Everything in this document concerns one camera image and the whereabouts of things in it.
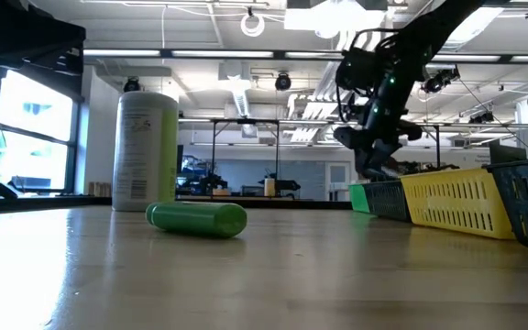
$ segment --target green plastic container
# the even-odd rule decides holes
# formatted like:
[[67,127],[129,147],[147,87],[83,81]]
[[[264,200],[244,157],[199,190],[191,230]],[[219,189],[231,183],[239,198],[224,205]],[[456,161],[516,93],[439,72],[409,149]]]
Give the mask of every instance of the green plastic container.
[[362,184],[349,185],[349,198],[352,201],[352,208],[356,212],[370,213],[368,207],[368,200],[366,199],[366,191]]
[[170,233],[218,238],[234,237],[248,223],[246,210],[231,203],[154,203],[146,219]]

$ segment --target window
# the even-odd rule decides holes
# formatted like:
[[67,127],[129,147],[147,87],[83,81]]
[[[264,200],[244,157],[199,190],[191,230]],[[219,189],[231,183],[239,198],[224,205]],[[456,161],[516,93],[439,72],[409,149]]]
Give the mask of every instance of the window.
[[9,71],[1,84],[0,123],[68,141],[72,99]]
[[0,182],[24,189],[63,189],[67,146],[0,130]]

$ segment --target door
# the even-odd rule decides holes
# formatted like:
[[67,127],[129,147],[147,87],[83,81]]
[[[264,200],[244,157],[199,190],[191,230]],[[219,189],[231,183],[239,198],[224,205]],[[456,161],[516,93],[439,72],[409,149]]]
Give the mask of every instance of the door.
[[349,201],[349,166],[347,162],[328,162],[325,165],[325,198],[327,201]]

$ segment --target table surface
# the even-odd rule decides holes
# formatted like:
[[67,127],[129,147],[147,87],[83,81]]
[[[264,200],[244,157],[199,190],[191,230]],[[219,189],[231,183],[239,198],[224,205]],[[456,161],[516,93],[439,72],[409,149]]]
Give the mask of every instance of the table surface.
[[528,329],[528,248],[350,211],[232,240],[109,207],[0,214],[0,329]]

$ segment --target green cylinder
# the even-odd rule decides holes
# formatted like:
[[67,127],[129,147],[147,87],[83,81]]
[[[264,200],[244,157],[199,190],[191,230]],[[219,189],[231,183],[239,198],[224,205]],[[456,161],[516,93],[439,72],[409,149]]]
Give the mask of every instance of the green cylinder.
[[171,233],[218,238],[234,237],[248,223],[246,210],[231,203],[154,203],[146,219]]

